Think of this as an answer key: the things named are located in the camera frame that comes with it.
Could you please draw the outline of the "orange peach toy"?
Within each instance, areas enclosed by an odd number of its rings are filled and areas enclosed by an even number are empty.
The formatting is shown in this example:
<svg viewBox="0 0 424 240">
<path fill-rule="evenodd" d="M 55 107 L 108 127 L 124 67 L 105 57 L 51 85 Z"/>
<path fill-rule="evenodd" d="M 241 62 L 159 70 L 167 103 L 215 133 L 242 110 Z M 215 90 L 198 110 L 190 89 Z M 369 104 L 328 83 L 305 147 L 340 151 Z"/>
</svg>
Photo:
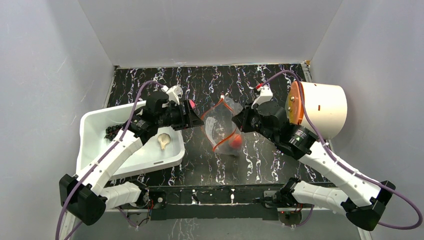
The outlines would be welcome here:
<svg viewBox="0 0 424 240">
<path fill-rule="evenodd" d="M 228 144 L 232 149 L 240 149 L 243 144 L 242 136 L 238 133 L 233 134 L 228 140 Z"/>
</svg>

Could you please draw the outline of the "clear orange zip bag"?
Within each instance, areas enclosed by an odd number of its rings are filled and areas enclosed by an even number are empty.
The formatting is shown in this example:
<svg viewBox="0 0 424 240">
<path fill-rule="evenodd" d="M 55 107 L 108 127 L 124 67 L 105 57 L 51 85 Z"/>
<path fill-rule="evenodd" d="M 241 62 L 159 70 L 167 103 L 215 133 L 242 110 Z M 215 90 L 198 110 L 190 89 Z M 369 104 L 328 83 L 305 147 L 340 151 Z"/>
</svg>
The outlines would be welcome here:
<svg viewBox="0 0 424 240">
<path fill-rule="evenodd" d="M 240 130 L 232 122 L 232 117 L 242 111 L 240 103 L 235 102 L 227 95 L 221 95 L 220 100 L 212 108 L 207 110 L 201 119 L 204 125 L 201 127 L 206 139 L 216 154 L 238 156 L 240 149 L 229 146 L 229 139 L 234 134 L 240 134 Z"/>
</svg>

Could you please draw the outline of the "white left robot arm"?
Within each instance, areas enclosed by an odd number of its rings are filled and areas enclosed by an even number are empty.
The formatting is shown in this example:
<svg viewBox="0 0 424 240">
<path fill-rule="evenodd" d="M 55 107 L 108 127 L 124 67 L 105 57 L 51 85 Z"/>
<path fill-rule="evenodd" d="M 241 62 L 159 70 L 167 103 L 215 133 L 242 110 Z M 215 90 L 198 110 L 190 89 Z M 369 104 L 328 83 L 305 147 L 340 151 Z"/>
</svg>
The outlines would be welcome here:
<svg viewBox="0 0 424 240">
<path fill-rule="evenodd" d="M 178 165 L 184 151 L 181 131 L 203 125 L 194 107 L 192 100 L 180 100 L 168 90 L 136 104 L 86 113 L 80 124 L 76 173 L 59 180 L 63 209 L 90 226 L 107 210 L 125 204 L 147 206 L 145 186 L 107 183 L 138 170 L 149 173 Z"/>
</svg>

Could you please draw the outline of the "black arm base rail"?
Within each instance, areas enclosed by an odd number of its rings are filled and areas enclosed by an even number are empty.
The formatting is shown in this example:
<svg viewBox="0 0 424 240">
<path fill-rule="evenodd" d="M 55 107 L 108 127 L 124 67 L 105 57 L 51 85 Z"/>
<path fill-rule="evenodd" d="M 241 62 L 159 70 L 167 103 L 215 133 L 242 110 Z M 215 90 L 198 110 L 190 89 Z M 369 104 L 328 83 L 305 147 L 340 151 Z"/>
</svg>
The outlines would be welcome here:
<svg viewBox="0 0 424 240">
<path fill-rule="evenodd" d="M 65 175 L 59 181 L 61 205 L 90 226 L 118 207 L 152 213 L 153 221 L 170 219 L 277 220 L 278 208 L 299 207 L 279 196 L 282 184 L 146 186 L 138 181 L 106 187 L 100 194 Z"/>
</svg>

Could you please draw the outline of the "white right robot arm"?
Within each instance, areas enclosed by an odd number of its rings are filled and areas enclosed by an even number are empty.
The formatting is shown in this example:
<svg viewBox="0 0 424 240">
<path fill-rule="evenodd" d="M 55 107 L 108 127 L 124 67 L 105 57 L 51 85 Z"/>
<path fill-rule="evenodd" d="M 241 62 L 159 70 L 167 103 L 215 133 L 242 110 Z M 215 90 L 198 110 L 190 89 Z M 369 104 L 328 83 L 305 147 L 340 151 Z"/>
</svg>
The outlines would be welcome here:
<svg viewBox="0 0 424 240">
<path fill-rule="evenodd" d="M 260 105 L 247 103 L 231 118 L 243 133 L 256 132 L 287 155 L 321 173 L 335 187 L 322 187 L 291 177 L 272 196 L 265 194 L 255 202 L 273 207 L 310 204 L 345 215 L 358 228 L 373 231 L 380 221 L 396 187 L 389 181 L 370 183 L 342 159 L 333 160 L 317 141 L 317 135 L 304 126 L 290 123 L 285 110 L 274 101 Z"/>
</svg>

